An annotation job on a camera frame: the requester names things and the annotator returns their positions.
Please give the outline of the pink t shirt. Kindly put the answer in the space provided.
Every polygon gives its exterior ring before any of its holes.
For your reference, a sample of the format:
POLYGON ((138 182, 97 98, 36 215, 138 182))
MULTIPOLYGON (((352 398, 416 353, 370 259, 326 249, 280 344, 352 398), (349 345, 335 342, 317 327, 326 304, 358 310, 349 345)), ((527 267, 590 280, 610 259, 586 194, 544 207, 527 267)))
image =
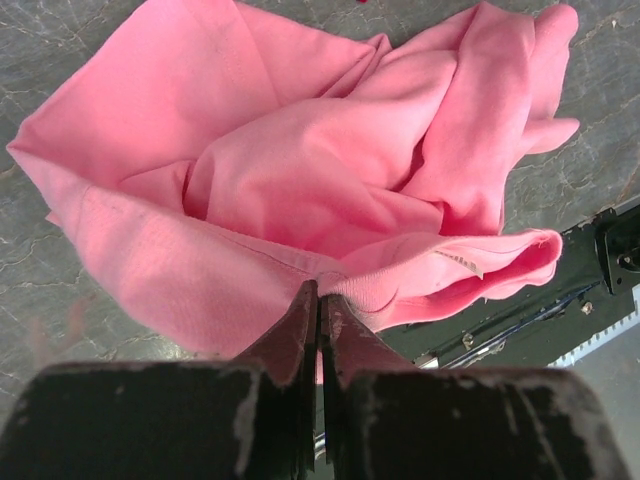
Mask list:
POLYGON ((236 1, 147 1, 8 150, 135 321, 232 357, 300 284, 373 331, 549 282, 560 235, 504 234, 560 118, 578 16, 480 3, 400 47, 236 1))

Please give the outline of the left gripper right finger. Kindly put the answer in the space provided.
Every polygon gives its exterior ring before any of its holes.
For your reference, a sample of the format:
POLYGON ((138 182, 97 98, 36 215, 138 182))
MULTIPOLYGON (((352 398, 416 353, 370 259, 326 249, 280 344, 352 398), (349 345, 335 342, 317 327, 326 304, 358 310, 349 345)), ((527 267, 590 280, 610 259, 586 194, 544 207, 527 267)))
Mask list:
POLYGON ((320 302, 326 458, 339 479, 624 479, 593 391, 549 368, 420 369, 320 302))

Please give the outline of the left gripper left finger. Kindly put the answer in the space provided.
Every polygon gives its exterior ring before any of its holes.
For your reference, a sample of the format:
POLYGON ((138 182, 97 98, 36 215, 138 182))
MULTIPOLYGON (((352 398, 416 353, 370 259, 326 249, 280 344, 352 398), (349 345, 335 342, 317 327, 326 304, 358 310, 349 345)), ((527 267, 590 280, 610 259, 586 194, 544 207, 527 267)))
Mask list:
POLYGON ((7 422, 11 479, 303 479, 314 468, 317 285, 229 361, 52 365, 7 422))

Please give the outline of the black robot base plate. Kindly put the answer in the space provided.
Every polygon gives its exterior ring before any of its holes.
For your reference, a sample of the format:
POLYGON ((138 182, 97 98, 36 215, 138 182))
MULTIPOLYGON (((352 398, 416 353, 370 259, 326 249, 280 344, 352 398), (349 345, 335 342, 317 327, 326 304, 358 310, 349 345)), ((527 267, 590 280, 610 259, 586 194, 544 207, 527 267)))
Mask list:
POLYGON ((633 310, 639 208, 605 210, 562 238, 548 284, 478 300, 446 320, 388 329, 382 340, 422 369, 549 366, 633 310))

